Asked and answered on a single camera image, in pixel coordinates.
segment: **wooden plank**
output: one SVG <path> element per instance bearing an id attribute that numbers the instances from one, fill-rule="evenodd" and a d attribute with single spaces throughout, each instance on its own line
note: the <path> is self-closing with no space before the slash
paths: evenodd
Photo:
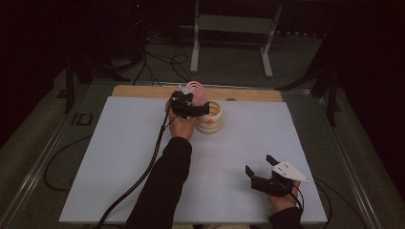
<path id="1" fill-rule="evenodd" d="M 178 87 L 118 85 L 114 88 L 112 96 L 169 98 L 172 92 L 178 89 Z M 280 93 L 271 90 L 208 87 L 205 87 L 204 89 L 208 94 L 208 98 L 211 100 L 235 99 L 238 101 L 283 102 Z"/>

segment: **table leg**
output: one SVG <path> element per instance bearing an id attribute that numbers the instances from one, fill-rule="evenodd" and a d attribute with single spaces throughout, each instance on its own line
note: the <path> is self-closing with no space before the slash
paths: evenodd
<path id="1" fill-rule="evenodd" d="M 193 53 L 191 54 L 190 72 L 196 73 L 199 68 L 200 42 L 199 42 L 199 0 L 196 0 L 196 11 L 194 15 L 194 45 Z"/>
<path id="2" fill-rule="evenodd" d="M 265 77 L 272 78 L 273 71 L 271 70 L 270 61 L 268 60 L 268 50 L 270 49 L 271 41 L 273 40 L 274 33 L 276 32 L 277 22 L 280 17 L 281 9 L 283 6 L 278 6 L 277 11 L 275 12 L 273 19 L 271 21 L 268 39 L 266 45 L 260 49 L 260 55 L 262 56 L 263 67 L 265 69 Z"/>

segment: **floor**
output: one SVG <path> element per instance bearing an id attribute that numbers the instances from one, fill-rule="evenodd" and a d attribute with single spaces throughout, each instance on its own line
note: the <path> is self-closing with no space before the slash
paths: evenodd
<path id="1" fill-rule="evenodd" d="M 275 76 L 268 79 L 264 77 L 259 55 L 261 37 L 203 33 L 199 71 L 191 74 L 187 56 L 191 56 L 192 36 L 189 31 L 184 34 L 177 41 L 156 36 L 150 42 L 145 48 L 150 52 L 146 54 L 147 66 L 137 85 L 182 83 L 180 74 L 207 86 L 274 90 L 303 76 L 322 42 L 308 36 L 276 35 L 269 53 Z M 175 58 L 184 61 L 183 69 L 170 64 L 177 54 L 183 54 Z M 123 73 L 123 77 L 132 79 L 126 84 L 132 84 L 141 69 L 138 64 Z M 60 223 L 58 217 L 105 99 L 118 84 L 122 82 L 104 76 L 98 76 L 92 85 L 76 82 L 75 106 L 64 114 L 65 100 L 57 98 L 64 89 L 64 73 L 55 79 L 53 90 L 1 150 L 0 228 L 86 227 Z M 331 214 L 327 228 L 403 228 L 405 204 L 385 173 L 344 90 L 338 90 L 339 109 L 333 128 L 325 119 L 324 99 L 309 94 L 312 84 L 282 92 L 282 96 L 312 173 L 318 178 L 325 211 Z M 76 126 L 72 124 L 75 114 L 91 114 L 94 120 L 89 126 Z M 267 224 L 258 226 L 270 228 Z M 314 224 L 306 228 L 324 226 Z"/>

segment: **black sleeve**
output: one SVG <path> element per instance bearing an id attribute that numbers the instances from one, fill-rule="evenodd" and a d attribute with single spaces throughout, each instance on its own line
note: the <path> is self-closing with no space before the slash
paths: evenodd
<path id="1" fill-rule="evenodd" d="M 188 140 L 170 139 L 139 194 L 126 228 L 172 228 L 182 185 L 189 173 L 191 151 Z"/>
<path id="2" fill-rule="evenodd" d="M 301 225 L 302 211 L 296 207 L 287 208 L 270 216 L 273 229 L 304 229 Z"/>

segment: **metal frame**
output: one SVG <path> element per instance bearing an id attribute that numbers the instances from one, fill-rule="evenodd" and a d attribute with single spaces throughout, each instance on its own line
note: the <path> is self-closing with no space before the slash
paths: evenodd
<path id="1" fill-rule="evenodd" d="M 267 42 L 260 49 L 260 55 L 262 56 L 265 77 L 273 77 L 273 71 L 271 70 L 270 61 L 268 59 L 268 50 L 270 49 L 274 33 L 276 32 L 278 19 L 283 6 L 280 5 L 277 7 L 277 11 L 274 13 L 272 19 L 200 14 L 199 8 L 200 0 L 196 0 L 194 14 L 194 44 L 193 52 L 191 54 L 190 72 L 196 73 L 199 68 L 200 30 L 239 31 L 267 34 Z"/>

